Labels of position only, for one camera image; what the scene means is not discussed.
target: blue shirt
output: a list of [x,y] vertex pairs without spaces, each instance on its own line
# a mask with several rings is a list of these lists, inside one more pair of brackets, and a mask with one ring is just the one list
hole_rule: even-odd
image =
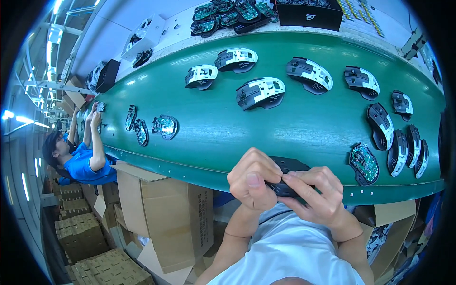
[[63,166],[73,177],[74,180],[82,184],[102,185],[117,181],[117,172],[110,165],[115,164],[117,159],[106,155],[106,163],[103,168],[93,171],[90,168],[90,158],[93,150],[87,148],[85,143],[81,143],[72,153],[73,157]]

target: open cardboard box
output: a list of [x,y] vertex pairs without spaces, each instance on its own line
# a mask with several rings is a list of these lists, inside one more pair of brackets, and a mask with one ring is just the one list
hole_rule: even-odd
[[138,261],[171,284],[183,284],[213,244],[212,189],[118,161],[127,229],[150,238]]
[[354,215],[360,221],[366,243],[369,241],[374,228],[393,223],[385,243],[371,265],[376,281],[391,265],[412,227],[416,215],[415,200],[358,206]]

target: person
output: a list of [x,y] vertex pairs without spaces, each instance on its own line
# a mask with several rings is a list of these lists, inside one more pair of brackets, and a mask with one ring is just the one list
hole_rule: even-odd
[[101,185],[117,182],[116,170],[110,165],[117,160],[104,153],[103,143],[97,130],[101,122],[101,113],[96,112],[98,102],[92,106],[87,116],[84,137],[78,148],[70,153],[69,144],[63,141],[62,134],[55,131],[45,139],[42,152],[46,162],[65,178],[82,184]]
[[[277,197],[265,184],[281,179],[307,204]],[[374,284],[363,230],[344,208],[343,186],[329,168],[285,174],[251,148],[227,180],[241,205],[196,285]]]

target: black box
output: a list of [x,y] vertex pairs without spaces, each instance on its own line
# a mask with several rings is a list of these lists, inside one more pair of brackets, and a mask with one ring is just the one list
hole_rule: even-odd
[[119,71],[120,62],[111,59],[101,69],[100,76],[98,77],[96,92],[106,93],[114,86],[117,72]]
[[329,8],[296,4],[276,4],[281,26],[304,26],[339,31],[342,9],[336,0]]

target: white box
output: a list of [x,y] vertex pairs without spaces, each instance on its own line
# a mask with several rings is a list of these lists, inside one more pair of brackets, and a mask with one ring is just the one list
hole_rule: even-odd
[[161,33],[163,32],[163,27],[165,26],[165,20],[160,17],[158,14],[153,14],[148,17],[147,20],[150,21],[150,26],[146,32],[146,35],[139,40],[131,49],[127,51],[127,46],[130,43],[131,37],[136,33],[136,30],[141,26],[137,26],[128,36],[127,42],[124,45],[120,58],[128,61],[133,61],[136,59],[136,55],[142,51],[146,51],[150,48],[158,45],[160,40]]

